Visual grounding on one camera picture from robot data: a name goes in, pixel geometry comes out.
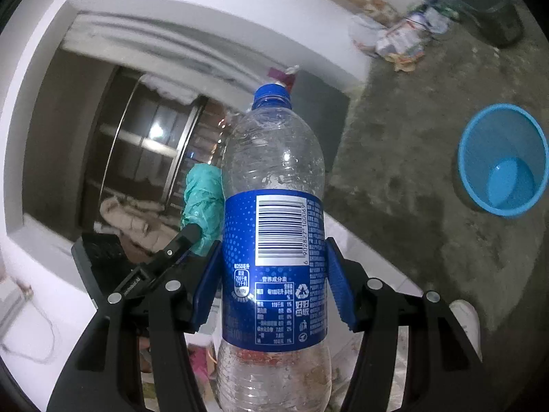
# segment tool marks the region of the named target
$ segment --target white sneaker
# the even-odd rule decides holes
[[[449,305],[449,309],[456,316],[461,328],[465,331],[475,352],[477,352],[479,359],[482,361],[482,353],[480,352],[480,321],[477,311],[473,305],[463,299],[454,300]]]

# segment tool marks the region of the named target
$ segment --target green cloth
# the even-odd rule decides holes
[[[213,241],[221,235],[225,206],[221,169],[208,164],[195,164],[187,174],[186,183],[181,226],[196,223],[202,228],[202,238],[190,250],[206,255]]]

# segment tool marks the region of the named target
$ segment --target white electrical cable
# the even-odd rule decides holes
[[[0,343],[0,348],[10,355],[23,357],[25,359],[28,359],[29,361],[33,361],[34,363],[38,363],[38,364],[47,364],[50,362],[50,359],[52,358],[54,349],[56,347],[56,333],[54,330],[54,325],[53,325],[53,322],[51,322],[48,319],[48,316],[46,316],[46,313],[38,305],[36,305],[32,299],[30,299],[29,302],[34,306],[34,308],[36,308],[36,311],[40,314],[40,316],[42,316],[46,320],[46,322],[48,322],[49,328],[51,330],[51,348],[48,352],[48,355],[43,358],[38,358],[38,357],[34,357],[24,353],[20,353],[18,351],[10,349],[3,342]]]

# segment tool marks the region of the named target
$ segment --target barcode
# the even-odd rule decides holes
[[[258,195],[255,226],[256,266],[308,265],[306,198]]]

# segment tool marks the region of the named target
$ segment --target clear plastic bottle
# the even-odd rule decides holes
[[[222,178],[221,408],[323,412],[331,391],[319,204],[324,160],[314,133],[291,110],[284,87],[268,84],[256,92],[253,110],[227,141]],[[300,205],[304,230],[292,223],[300,218],[295,201],[306,206]],[[308,237],[306,245],[298,244],[306,257],[296,256],[296,228]]]

